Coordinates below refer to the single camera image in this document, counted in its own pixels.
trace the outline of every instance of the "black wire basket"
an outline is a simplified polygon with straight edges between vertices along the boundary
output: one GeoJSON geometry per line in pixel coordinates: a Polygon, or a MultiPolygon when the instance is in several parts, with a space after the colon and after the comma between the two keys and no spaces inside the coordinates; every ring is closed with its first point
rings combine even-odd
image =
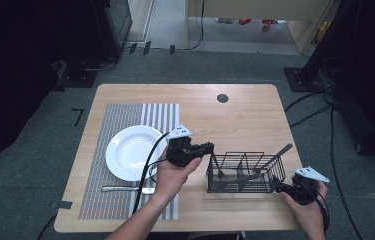
{"type": "Polygon", "coordinates": [[[271,193],[273,177],[286,174],[281,157],[263,152],[211,154],[207,170],[208,193],[271,193]]]}

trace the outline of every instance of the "utensil handle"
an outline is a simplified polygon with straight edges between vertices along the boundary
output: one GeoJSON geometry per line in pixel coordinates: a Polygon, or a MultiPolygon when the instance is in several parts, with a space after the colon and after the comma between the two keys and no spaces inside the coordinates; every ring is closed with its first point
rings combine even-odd
{"type": "Polygon", "coordinates": [[[273,161],[277,160],[281,155],[286,153],[290,148],[293,147],[293,144],[289,143],[283,149],[281,149],[277,154],[275,154],[264,166],[261,167],[261,169],[268,167],[273,161]]]}
{"type": "Polygon", "coordinates": [[[102,187],[102,192],[110,191],[136,191],[138,187],[117,187],[117,186],[104,186],[102,187]]]}

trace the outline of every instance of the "floor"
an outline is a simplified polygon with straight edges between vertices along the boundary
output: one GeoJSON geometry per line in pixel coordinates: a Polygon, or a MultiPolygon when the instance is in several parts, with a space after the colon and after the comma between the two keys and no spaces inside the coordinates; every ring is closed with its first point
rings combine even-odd
{"type": "MultiPolygon", "coordinates": [[[[134,42],[144,46],[151,42],[151,48],[185,50],[185,0],[129,0],[133,26],[127,44],[134,42]]],[[[214,18],[190,18],[190,47],[204,37],[197,51],[300,54],[293,42],[287,24],[279,20],[268,31],[262,29],[259,19],[241,25],[239,19],[232,24],[217,23],[214,18]]],[[[309,46],[305,55],[311,55],[314,47],[309,46]]]]}

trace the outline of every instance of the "striped placemat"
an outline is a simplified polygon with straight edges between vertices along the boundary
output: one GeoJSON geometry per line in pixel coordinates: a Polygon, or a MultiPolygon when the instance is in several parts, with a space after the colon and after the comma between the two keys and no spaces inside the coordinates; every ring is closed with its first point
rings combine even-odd
{"type": "MultiPolygon", "coordinates": [[[[106,165],[106,148],[119,131],[135,125],[146,125],[166,133],[172,131],[177,124],[179,124],[179,104],[108,104],[78,219],[127,219],[132,214],[135,191],[106,193],[100,191],[105,185],[133,187],[139,185],[139,181],[132,182],[117,178],[106,165]]],[[[154,183],[147,179],[143,187],[154,187],[154,183]]],[[[149,197],[142,196],[139,208],[148,201],[149,197]]],[[[178,196],[167,206],[160,219],[178,219],[178,196]]]]}

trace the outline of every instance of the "white plate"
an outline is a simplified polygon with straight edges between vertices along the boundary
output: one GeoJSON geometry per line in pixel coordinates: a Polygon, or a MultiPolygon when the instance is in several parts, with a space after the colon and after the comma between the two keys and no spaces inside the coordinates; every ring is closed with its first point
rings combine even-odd
{"type": "MultiPolygon", "coordinates": [[[[158,130],[144,125],[126,128],[116,134],[106,149],[106,164],[118,178],[126,181],[140,181],[144,164],[153,146],[162,136],[158,130]]],[[[166,147],[162,139],[153,152],[149,164],[156,162],[166,147]]]]}

